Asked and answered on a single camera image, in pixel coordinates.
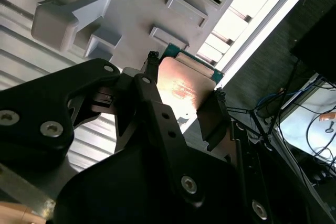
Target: wire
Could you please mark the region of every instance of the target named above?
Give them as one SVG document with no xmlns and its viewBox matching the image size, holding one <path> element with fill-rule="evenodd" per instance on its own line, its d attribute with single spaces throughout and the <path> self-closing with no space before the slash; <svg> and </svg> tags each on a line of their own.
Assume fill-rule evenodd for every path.
<svg viewBox="0 0 336 224">
<path fill-rule="evenodd" d="M 313 86 L 314 82 L 310 83 L 307 87 L 305 87 L 304 89 L 301 89 L 301 90 L 296 90 L 296 91 L 293 91 L 293 92 L 290 92 L 286 95 L 293 95 L 293 94 L 296 94 L 296 93 L 299 93 L 299 92 L 304 92 L 308 89 L 310 89 L 312 86 Z M 264 103 L 264 101 L 266 102 L 268 98 L 271 98 L 271 97 L 274 97 L 274 96 L 277 96 L 277 95 L 282 95 L 283 94 L 283 90 L 280 92 L 280 93 L 273 93 L 273 94 L 268 94 L 267 96 L 261 98 L 258 103 L 257 103 L 257 106 L 256 107 L 259 107 L 262 103 Z"/>
<path fill-rule="evenodd" d="M 284 146 L 285 146 L 285 148 L 287 149 L 287 151 L 289 152 L 289 154 L 292 156 L 292 158 L 294 159 L 295 163 L 298 165 L 299 170 L 300 170 L 300 173 L 301 173 L 302 180 L 303 180 L 305 186 L 309 189 L 309 187 L 308 187 L 308 185 L 307 185 L 307 182 L 306 182 L 306 179 L 305 179 L 305 177 L 304 177 L 304 175 L 303 175 L 303 170 L 302 170 L 302 168 L 301 168 L 299 162 L 296 160 L 296 158 L 294 157 L 293 153 L 290 151 L 290 149 L 289 149 L 288 146 L 287 146 L 287 143 L 286 143 L 287 140 L 285 139 L 284 134 L 282 133 L 282 130 L 281 130 L 281 127 L 280 127 L 280 115 L 279 115 L 279 117 L 278 117 L 278 121 L 279 121 L 279 124 L 278 124 L 278 123 L 276 123 L 276 124 L 277 124 L 277 126 L 278 126 L 278 128 L 279 128 L 279 132 L 280 132 L 282 141 L 283 141 L 283 143 L 284 143 Z"/>
<path fill-rule="evenodd" d="M 324 113 L 319 113 L 319 112 L 313 111 L 313 110 L 311 110 L 311 109 L 309 109 L 309 108 L 307 108 L 305 106 L 302 106 L 301 104 L 295 103 L 295 102 L 293 102 L 293 104 L 295 104 L 295 105 L 297 105 L 299 107 L 302 107 L 302 108 L 304 108 L 304 109 L 306 109 L 306 110 L 308 110 L 308 111 L 310 111 L 310 112 L 312 112 L 314 114 L 318 114 L 318 115 L 323 115 L 324 114 Z"/>
<path fill-rule="evenodd" d="M 314 87 L 318 87 L 318 88 L 320 88 L 320 89 L 328 89 L 328 90 L 330 90 L 330 91 L 336 91 L 336 89 L 334 88 L 334 87 L 329 87 L 329 88 L 327 88 L 327 87 L 323 87 L 323 86 L 319 86 L 319 85 L 313 85 Z"/>
<path fill-rule="evenodd" d="M 333 111 L 334 109 L 336 109 L 336 105 L 335 105 L 331 110 L 327 110 L 327 111 L 323 112 L 322 114 L 327 114 L 327 113 Z M 336 136 L 336 133 L 334 133 L 334 135 L 332 136 L 332 138 L 331 138 L 331 140 L 328 142 L 328 144 L 327 144 L 324 148 L 322 148 L 322 150 L 320 150 L 319 152 L 316 152 L 316 151 L 311 147 L 311 145 L 310 145 L 310 143 L 309 143 L 309 138 L 308 138 L 310 127 L 311 127 L 311 125 L 313 124 L 313 122 L 314 122 L 319 116 L 320 116 L 320 114 L 317 115 L 317 116 L 315 116 L 314 119 L 311 120 L 311 122 L 308 124 L 308 127 L 307 127 L 307 129 L 306 129 L 306 141 L 307 141 L 307 144 L 308 144 L 309 148 L 315 153 L 316 156 L 319 156 L 319 157 L 321 157 L 322 159 L 327 160 L 326 158 L 324 158 L 324 157 L 321 156 L 320 154 L 321 154 L 326 148 L 328 148 L 328 146 L 332 143 L 332 141 L 334 140 L 334 138 L 335 138 L 335 136 Z"/>
</svg>

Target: screw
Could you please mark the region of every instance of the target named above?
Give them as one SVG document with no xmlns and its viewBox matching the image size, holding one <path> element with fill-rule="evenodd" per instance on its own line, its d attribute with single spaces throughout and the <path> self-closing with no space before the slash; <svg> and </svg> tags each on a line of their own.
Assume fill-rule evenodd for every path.
<svg viewBox="0 0 336 224">
<path fill-rule="evenodd" d="M 151 83 L 151 80 L 146 77 L 142 77 L 142 80 L 146 83 Z"/>
<path fill-rule="evenodd" d="M 63 126 L 54 121 L 48 121 L 41 125 L 40 131 L 43 136 L 59 137 L 63 133 Z"/>
<path fill-rule="evenodd" d="M 184 175 L 181 179 L 182 187 L 190 194 L 195 194 L 197 192 L 196 182 L 189 176 Z"/>
<path fill-rule="evenodd" d="M 104 68 L 109 72 L 113 72 L 113 68 L 111 68 L 110 66 L 104 66 Z"/>
<path fill-rule="evenodd" d="M 259 202 L 252 200 L 252 208 L 257 216 L 259 216 L 262 220 L 267 220 L 266 210 Z"/>
<path fill-rule="evenodd" d="M 17 123 L 20 120 L 20 116 L 12 110 L 0 111 L 0 125 L 10 126 Z"/>
</svg>

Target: black cable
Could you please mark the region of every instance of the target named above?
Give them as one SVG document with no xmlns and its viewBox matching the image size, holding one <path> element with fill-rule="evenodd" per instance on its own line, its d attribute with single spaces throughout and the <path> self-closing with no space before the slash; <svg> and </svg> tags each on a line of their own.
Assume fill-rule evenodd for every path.
<svg viewBox="0 0 336 224">
<path fill-rule="evenodd" d="M 336 106 L 334 106 L 331 110 L 327 110 L 327 111 L 323 112 L 322 114 L 327 114 L 327 113 L 333 111 L 334 109 L 336 109 Z M 315 118 L 314 118 L 313 120 L 311 120 L 311 122 L 308 124 L 307 130 L 306 130 L 306 141 L 307 141 L 307 144 L 308 144 L 309 148 L 310 148 L 310 149 L 311 149 L 317 156 L 319 156 L 319 157 L 323 158 L 324 160 L 326 160 L 324 157 L 320 156 L 320 154 L 321 154 L 326 148 L 328 148 L 328 146 L 332 143 L 333 139 L 334 139 L 335 136 L 336 136 L 336 133 L 334 133 L 333 137 L 332 137 L 331 140 L 328 142 L 328 144 L 327 144 L 324 148 L 322 148 L 322 150 L 320 150 L 319 152 L 316 152 L 316 151 L 311 147 L 311 145 L 310 145 L 310 143 L 309 143 L 309 138 L 308 138 L 308 134 L 309 134 L 309 130 L 310 130 L 311 125 L 312 125 L 313 122 L 314 122 L 317 118 L 319 118 L 319 117 L 320 117 L 320 115 L 315 116 Z"/>
<path fill-rule="evenodd" d="M 300 173 L 301 173 L 301 177 L 302 177 L 302 179 L 303 179 L 303 182 L 304 182 L 305 186 L 309 189 L 309 187 L 308 187 L 308 185 L 307 185 L 307 182 L 306 182 L 306 179 L 304 178 L 304 175 L 303 175 L 303 170 L 302 170 L 302 168 L 301 168 L 299 162 L 296 160 L 296 158 L 294 157 L 293 153 L 290 151 L 290 149 L 289 149 L 288 146 L 287 146 L 287 143 L 286 143 L 287 140 L 285 139 L 285 137 L 284 137 L 284 135 L 283 135 L 283 133 L 282 133 L 281 127 L 280 127 L 280 115 L 279 115 L 278 120 L 279 120 L 279 124 L 277 123 L 277 126 L 278 126 L 278 128 L 279 128 L 279 132 L 280 132 L 282 141 L 283 141 L 283 143 L 284 143 L 284 146 L 285 146 L 285 148 L 287 149 L 287 151 L 289 152 L 289 154 L 292 156 L 292 158 L 294 159 L 295 163 L 298 165 L 299 170 L 300 170 Z"/>
<path fill-rule="evenodd" d="M 319 86 L 319 85 L 313 85 L 314 87 L 318 87 L 320 89 L 328 89 L 330 91 L 336 91 L 336 89 L 334 87 L 330 87 L 330 88 L 327 88 L 327 87 L 323 87 L 323 86 Z"/>
<path fill-rule="evenodd" d="M 302 108 L 304 108 L 304 109 L 306 109 L 306 110 L 308 110 L 308 111 L 310 111 L 310 112 L 312 112 L 314 114 L 323 115 L 323 113 L 319 113 L 319 112 L 313 111 L 313 110 L 311 110 L 311 109 L 309 109 L 309 108 L 307 108 L 305 106 L 302 106 L 301 104 L 298 104 L 298 103 L 295 103 L 295 102 L 293 102 L 293 104 L 295 104 L 295 105 L 297 105 L 299 107 L 302 107 Z"/>
</svg>

